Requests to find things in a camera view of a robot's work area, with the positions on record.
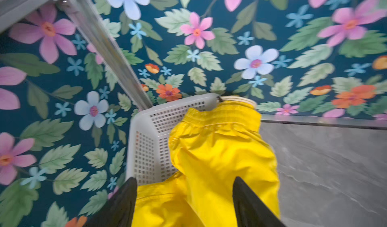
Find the aluminium frame post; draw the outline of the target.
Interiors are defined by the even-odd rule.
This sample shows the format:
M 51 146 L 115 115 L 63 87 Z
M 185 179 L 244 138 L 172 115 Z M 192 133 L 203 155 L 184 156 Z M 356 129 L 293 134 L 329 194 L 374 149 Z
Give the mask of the aluminium frame post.
M 63 0 L 63 10 L 85 39 L 102 56 L 104 63 L 118 78 L 121 88 L 137 104 L 137 107 L 140 110 L 152 108 L 151 100 L 143 91 L 139 79 L 117 42 L 108 34 L 92 0 Z

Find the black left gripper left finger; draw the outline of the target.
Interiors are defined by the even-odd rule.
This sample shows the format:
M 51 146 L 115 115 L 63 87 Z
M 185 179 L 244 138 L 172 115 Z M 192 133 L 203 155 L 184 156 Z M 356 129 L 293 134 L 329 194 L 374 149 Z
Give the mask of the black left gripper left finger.
M 137 181 L 131 177 L 108 200 L 85 227 L 131 227 L 137 199 Z

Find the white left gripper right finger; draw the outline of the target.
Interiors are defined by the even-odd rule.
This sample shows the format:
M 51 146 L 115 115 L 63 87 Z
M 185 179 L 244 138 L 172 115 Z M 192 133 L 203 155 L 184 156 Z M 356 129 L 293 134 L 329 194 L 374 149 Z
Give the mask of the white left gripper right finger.
M 285 227 L 241 177 L 232 190 L 238 227 Z

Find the yellow shorts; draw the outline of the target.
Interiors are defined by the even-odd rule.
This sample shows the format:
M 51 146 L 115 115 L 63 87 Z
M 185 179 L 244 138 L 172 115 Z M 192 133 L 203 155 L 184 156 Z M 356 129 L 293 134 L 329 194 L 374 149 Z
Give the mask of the yellow shorts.
M 235 227 L 233 185 L 241 178 L 280 217 L 277 159 L 260 134 L 261 115 L 243 102 L 189 109 L 168 139 L 177 172 L 138 188 L 134 227 Z

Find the white plastic laundry basket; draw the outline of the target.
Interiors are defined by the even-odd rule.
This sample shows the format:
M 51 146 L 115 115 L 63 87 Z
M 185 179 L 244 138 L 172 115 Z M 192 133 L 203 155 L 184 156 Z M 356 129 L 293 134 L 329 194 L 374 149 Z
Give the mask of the white plastic laundry basket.
M 200 185 L 231 188 L 253 178 L 271 157 L 259 130 L 262 116 L 249 104 L 205 94 L 162 104 L 132 120 L 126 178 L 138 186 L 185 176 Z

